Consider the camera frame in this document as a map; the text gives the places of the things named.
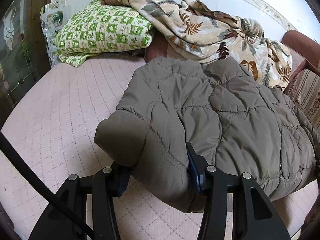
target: cushion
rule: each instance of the cushion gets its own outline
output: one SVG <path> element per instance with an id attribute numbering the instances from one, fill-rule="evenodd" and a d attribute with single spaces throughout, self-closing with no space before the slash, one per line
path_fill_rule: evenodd
<path id="1" fill-rule="evenodd" d="M 320 76 L 304 69 L 289 83 L 285 93 L 320 132 Z"/>
<path id="2" fill-rule="evenodd" d="M 101 52 L 146 48 L 152 41 L 152 25 L 131 7 L 90 5 L 73 15 L 56 36 L 59 59 L 79 67 L 87 57 Z"/>

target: beige leaf-pattern blanket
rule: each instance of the beige leaf-pattern blanket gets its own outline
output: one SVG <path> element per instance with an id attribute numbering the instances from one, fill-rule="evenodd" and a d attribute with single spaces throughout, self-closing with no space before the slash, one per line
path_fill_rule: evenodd
<path id="1" fill-rule="evenodd" d="M 119 0 L 143 15 L 175 51 L 203 64 L 233 57 L 258 84 L 286 87 L 292 56 L 286 46 L 264 38 L 255 20 L 211 11 L 201 1 Z"/>

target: gray quilted jacket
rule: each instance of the gray quilted jacket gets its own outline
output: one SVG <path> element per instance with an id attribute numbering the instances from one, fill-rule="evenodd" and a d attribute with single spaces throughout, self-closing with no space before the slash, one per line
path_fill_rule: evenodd
<path id="1" fill-rule="evenodd" d="M 279 89 L 234 59 L 207 66 L 157 58 L 134 72 L 94 141 L 168 205 L 203 210 L 187 173 L 186 141 L 225 173 L 251 173 L 271 200 L 315 179 L 319 134 Z"/>

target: striped sofa fabric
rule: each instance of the striped sofa fabric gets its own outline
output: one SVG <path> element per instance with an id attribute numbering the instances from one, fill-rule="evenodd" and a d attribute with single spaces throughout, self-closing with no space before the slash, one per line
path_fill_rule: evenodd
<path id="1" fill-rule="evenodd" d="M 285 93 L 320 133 L 320 76 L 304 69 L 289 83 Z"/>

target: green patterned cushion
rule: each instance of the green patterned cushion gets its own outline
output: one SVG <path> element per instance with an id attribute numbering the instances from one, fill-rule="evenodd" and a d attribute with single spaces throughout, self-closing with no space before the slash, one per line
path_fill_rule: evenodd
<path id="1" fill-rule="evenodd" d="M 73 15 L 56 36 L 62 62 L 79 67 L 101 52 L 146 48 L 153 38 L 152 25 L 131 7 L 90 5 Z"/>

